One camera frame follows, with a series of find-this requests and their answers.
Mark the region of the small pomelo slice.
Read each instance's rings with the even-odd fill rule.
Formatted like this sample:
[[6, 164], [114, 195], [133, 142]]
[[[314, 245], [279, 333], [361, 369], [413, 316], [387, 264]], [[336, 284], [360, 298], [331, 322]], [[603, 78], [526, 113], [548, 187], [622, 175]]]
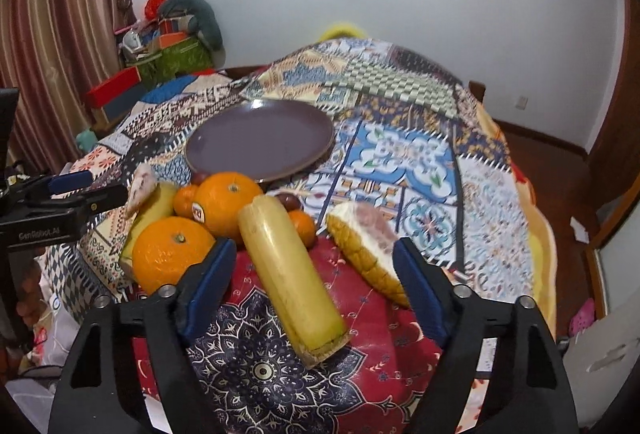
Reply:
[[133, 217], [140, 211], [146, 200], [151, 197], [157, 184], [157, 177], [151, 165], [142, 163], [136, 167], [125, 206], [125, 216], [127, 218]]

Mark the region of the yellow sugarcane piece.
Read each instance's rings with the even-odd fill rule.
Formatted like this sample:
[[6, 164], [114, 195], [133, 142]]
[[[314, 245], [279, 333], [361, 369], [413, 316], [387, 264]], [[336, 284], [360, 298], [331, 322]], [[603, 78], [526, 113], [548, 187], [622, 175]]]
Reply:
[[142, 207], [132, 221], [127, 240], [119, 258], [120, 267], [130, 279], [134, 279], [132, 252], [134, 252], [134, 244], [137, 238], [149, 225], [157, 222], [161, 218], [174, 214], [174, 205], [172, 202], [174, 202], [177, 191], [177, 185], [168, 182], [159, 182], [149, 198], [142, 204]]
[[329, 295], [306, 246], [271, 196], [257, 196], [239, 212], [245, 249], [276, 311], [292, 349], [314, 368], [349, 342], [345, 321]]

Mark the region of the large orange with sticker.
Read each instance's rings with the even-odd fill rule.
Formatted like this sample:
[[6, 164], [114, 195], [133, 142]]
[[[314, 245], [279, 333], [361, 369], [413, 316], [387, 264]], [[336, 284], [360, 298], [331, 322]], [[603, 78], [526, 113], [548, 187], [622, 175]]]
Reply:
[[264, 192], [249, 177], [237, 172], [221, 172], [204, 180], [192, 201], [194, 220], [216, 238], [241, 243], [239, 212]]

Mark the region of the pomelo wedge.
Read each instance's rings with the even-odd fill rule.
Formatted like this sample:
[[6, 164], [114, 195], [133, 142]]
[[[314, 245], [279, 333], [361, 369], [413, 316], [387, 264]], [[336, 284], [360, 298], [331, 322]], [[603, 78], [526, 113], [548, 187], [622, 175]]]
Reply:
[[367, 202], [340, 203], [326, 216], [326, 229], [344, 258], [374, 290], [402, 307], [409, 306], [393, 263], [398, 235], [379, 208]]

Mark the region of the small tangerine left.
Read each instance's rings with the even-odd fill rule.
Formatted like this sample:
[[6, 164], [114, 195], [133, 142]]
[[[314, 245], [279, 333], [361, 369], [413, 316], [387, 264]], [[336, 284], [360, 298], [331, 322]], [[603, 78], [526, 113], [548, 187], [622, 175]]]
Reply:
[[196, 185], [186, 185], [177, 190], [174, 200], [172, 200], [172, 206], [177, 216], [192, 220], [192, 203], [197, 191], [198, 186]]

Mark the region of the dark red grape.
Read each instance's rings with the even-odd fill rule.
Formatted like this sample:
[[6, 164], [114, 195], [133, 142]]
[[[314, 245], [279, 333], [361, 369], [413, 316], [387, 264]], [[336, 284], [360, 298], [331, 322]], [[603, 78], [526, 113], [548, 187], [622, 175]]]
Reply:
[[281, 191], [276, 194], [276, 198], [288, 212], [297, 211], [303, 207], [302, 202], [292, 192]]

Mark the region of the small tangerine right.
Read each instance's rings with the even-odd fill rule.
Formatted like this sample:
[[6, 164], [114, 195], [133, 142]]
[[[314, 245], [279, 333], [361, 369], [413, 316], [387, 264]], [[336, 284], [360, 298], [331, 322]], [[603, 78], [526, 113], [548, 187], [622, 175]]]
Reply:
[[293, 210], [288, 212], [288, 216], [294, 225], [297, 235], [303, 241], [304, 246], [310, 249], [317, 239], [317, 229], [314, 219], [303, 210]]

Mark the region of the pink slipper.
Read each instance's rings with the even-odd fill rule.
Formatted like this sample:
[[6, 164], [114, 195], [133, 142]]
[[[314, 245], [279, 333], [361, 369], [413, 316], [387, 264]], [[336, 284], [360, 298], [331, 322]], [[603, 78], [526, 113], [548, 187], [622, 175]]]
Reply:
[[568, 334], [577, 336], [578, 333], [588, 329], [596, 321], [596, 303], [593, 298], [587, 298], [580, 306], [578, 312], [568, 324]]

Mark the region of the red long box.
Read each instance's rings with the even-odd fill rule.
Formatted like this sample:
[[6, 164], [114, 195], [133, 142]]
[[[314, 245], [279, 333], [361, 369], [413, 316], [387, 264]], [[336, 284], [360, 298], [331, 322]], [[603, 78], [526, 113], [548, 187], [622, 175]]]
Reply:
[[141, 76], [137, 67], [122, 69], [114, 76], [89, 90], [85, 94], [86, 105], [90, 109], [102, 108], [140, 83]]

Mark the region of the purple round plate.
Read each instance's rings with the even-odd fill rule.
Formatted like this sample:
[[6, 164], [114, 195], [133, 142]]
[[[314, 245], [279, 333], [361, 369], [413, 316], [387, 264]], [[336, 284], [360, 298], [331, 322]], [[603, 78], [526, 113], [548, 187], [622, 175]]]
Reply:
[[202, 123], [186, 142], [184, 157], [195, 174], [238, 172], [267, 183], [325, 157], [334, 135], [330, 117], [306, 102], [256, 99]]

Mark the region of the green patterned box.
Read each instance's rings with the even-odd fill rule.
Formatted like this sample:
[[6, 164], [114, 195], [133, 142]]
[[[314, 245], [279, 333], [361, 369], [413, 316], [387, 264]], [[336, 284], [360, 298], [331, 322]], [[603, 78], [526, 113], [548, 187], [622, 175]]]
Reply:
[[187, 38], [132, 64], [141, 81], [150, 87], [211, 69], [213, 65], [212, 54], [198, 38]]

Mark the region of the striped brown curtain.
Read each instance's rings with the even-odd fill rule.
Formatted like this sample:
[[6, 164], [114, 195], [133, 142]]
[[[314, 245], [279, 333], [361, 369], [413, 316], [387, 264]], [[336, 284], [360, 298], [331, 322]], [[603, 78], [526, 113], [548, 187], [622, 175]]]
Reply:
[[1, 84], [21, 92], [11, 157], [37, 171], [78, 158], [86, 95], [119, 72], [115, 32], [134, 20], [132, 0], [1, 0]]

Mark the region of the patchwork patterned bedspread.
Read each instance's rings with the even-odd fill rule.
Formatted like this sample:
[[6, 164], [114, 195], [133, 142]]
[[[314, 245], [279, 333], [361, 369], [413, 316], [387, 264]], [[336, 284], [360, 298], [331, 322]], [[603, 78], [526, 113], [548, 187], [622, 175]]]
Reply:
[[[196, 92], [130, 116], [74, 170], [90, 171], [94, 188], [129, 188], [136, 167], [147, 163], [158, 182], [192, 185], [189, 137], [215, 114], [256, 99], [306, 102], [334, 125], [325, 157], [258, 185], [273, 198], [292, 192], [314, 219], [316, 243], [306, 249], [349, 342], [305, 367], [243, 240], [230, 239], [236, 260], [229, 287], [204, 336], [186, 350], [221, 433], [409, 433], [442, 350], [410, 304], [378, 293], [344, 258], [326, 229], [326, 216], [343, 202], [379, 208], [397, 240], [410, 239], [452, 284], [498, 302], [530, 296], [552, 331], [542, 298], [550, 277], [530, 250], [533, 237], [550, 239], [550, 228], [518, 190], [501, 134], [467, 88], [390, 44], [340, 38], [239, 81], [215, 85], [203, 76]], [[119, 265], [132, 221], [122, 208], [106, 211], [78, 240], [47, 250], [43, 271], [78, 321], [75, 339], [98, 298], [124, 304], [149, 296]], [[475, 433], [496, 345], [483, 342], [456, 431]]]

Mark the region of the yellow pillow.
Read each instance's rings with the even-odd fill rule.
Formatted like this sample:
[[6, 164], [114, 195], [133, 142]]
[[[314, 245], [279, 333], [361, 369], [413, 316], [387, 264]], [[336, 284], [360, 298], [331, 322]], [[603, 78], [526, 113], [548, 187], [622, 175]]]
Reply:
[[367, 38], [368, 35], [362, 29], [349, 22], [338, 22], [331, 24], [320, 35], [319, 41], [326, 42], [336, 38]]

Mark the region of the wall power outlet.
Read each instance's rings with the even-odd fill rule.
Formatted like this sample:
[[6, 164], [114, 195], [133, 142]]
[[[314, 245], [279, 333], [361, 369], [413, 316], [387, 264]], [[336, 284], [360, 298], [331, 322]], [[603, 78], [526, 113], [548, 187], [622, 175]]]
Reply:
[[528, 98], [526, 96], [520, 96], [515, 104], [515, 108], [518, 110], [525, 110], [527, 107]]

